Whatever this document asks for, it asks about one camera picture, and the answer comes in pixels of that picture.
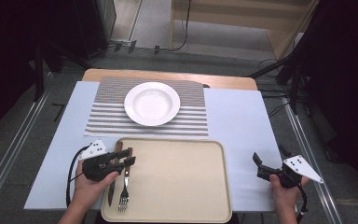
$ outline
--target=white plate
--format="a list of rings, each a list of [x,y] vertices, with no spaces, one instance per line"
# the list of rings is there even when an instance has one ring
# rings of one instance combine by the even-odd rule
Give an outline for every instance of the white plate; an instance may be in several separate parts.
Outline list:
[[[124,100],[127,115],[145,126],[158,126],[173,119],[179,111],[178,93],[160,82],[146,82],[132,88]]]

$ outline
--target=black curtain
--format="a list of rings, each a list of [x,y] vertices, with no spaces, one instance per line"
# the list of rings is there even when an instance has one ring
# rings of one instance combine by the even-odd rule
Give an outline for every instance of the black curtain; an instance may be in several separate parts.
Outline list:
[[[0,119],[35,81],[34,29],[39,23],[38,1],[0,1]]]
[[[297,65],[308,78],[310,99],[336,133],[327,145],[358,170],[358,1],[320,1],[279,77],[290,77]]]

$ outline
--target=silver fork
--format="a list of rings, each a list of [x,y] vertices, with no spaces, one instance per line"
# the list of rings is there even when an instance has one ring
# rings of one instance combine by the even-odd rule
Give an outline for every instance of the silver fork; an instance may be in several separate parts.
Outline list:
[[[130,154],[127,158],[130,158],[132,156],[132,147],[129,147],[130,150]],[[125,212],[127,209],[127,206],[129,204],[129,198],[130,195],[127,192],[127,187],[129,185],[129,180],[130,180],[130,166],[127,166],[126,169],[124,170],[124,189],[121,192],[120,195],[120,202],[118,203],[118,212]]]
[[[127,205],[129,203],[129,198],[130,198],[130,195],[129,193],[127,192],[127,186],[129,184],[129,176],[128,176],[128,173],[127,173],[127,168],[126,167],[126,173],[125,173],[125,176],[124,176],[124,189],[123,191],[121,192],[121,195],[120,195],[120,202],[118,204],[118,212],[124,212],[126,211],[126,208],[127,208]]]

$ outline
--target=human hand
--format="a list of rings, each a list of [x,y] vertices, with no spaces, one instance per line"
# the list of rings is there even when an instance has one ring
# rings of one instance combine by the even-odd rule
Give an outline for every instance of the human hand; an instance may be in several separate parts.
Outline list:
[[[81,174],[83,162],[79,161],[76,168],[76,175]],[[75,179],[75,192],[72,203],[82,204],[89,209],[98,200],[101,193],[107,186],[115,181],[118,172],[110,173],[100,182],[95,182],[87,179],[84,175],[80,175]]]
[[[310,179],[302,177],[301,185],[307,184]],[[296,187],[286,189],[282,187],[281,181],[277,175],[269,176],[270,187],[275,203],[275,211],[281,224],[297,223],[296,221],[296,199],[299,189]]]
[[[118,172],[110,173],[100,182],[95,182],[81,175],[83,161],[77,164],[74,197],[68,209],[60,220],[60,224],[78,224],[93,204],[98,200],[103,190],[115,181]]]

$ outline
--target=gray floor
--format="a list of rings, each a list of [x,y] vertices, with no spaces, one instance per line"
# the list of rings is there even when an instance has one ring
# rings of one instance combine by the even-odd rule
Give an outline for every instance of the gray floor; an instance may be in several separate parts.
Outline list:
[[[157,16],[167,13],[165,9],[158,9],[158,7],[167,7],[166,2],[170,3],[170,1],[163,0],[144,0],[133,36],[133,39],[137,40],[137,47],[153,48],[155,45],[160,45],[162,48],[168,47],[168,39],[164,34],[166,34],[165,29],[167,29],[169,20],[157,18]],[[179,27],[176,28],[175,42],[179,45],[183,37],[183,33],[180,33],[182,25],[181,22],[177,22],[176,25]],[[235,36],[242,32],[242,38],[239,38],[241,43],[236,43],[235,41],[238,41],[238,39],[236,40]],[[188,72],[238,77],[257,71],[259,62],[273,58],[266,38],[263,30],[191,23],[189,24],[188,46],[184,48],[184,53],[161,52],[159,55],[154,55],[153,51],[137,49],[129,54],[126,49],[118,52],[110,50],[100,54],[90,63],[94,67],[100,68]],[[76,64],[65,62],[62,73],[54,75],[50,95],[0,188],[0,223],[57,223],[60,219],[62,211],[28,211],[22,208],[59,124],[59,120],[54,120],[59,116],[60,108],[53,104],[66,105],[73,87],[83,74],[84,70]],[[281,87],[274,82],[273,76],[276,76],[276,74],[277,71],[273,71],[256,80],[263,95],[282,94],[280,92]],[[34,88],[31,88],[24,93],[17,104],[1,120],[0,161],[5,156],[17,130],[33,105],[33,97]],[[282,105],[282,98],[265,98],[265,103],[267,111],[271,112]],[[302,104],[298,104],[297,108],[299,113],[297,117],[301,121],[304,133],[322,171],[321,175],[334,198],[342,222],[358,223],[358,173],[345,162],[332,163],[325,157],[324,143],[311,118],[302,109]],[[284,144],[295,153],[300,153],[300,144],[285,109],[272,116],[270,122],[277,142]],[[304,216],[301,223],[329,223],[328,215],[324,210],[322,199],[315,185],[309,183],[306,186],[306,192],[309,196],[310,211]],[[94,215],[95,212],[88,215],[87,223],[92,223]],[[263,214],[263,216],[260,214],[239,214],[239,217],[243,218],[242,223],[261,223],[262,218],[265,223],[277,222],[272,213]]]

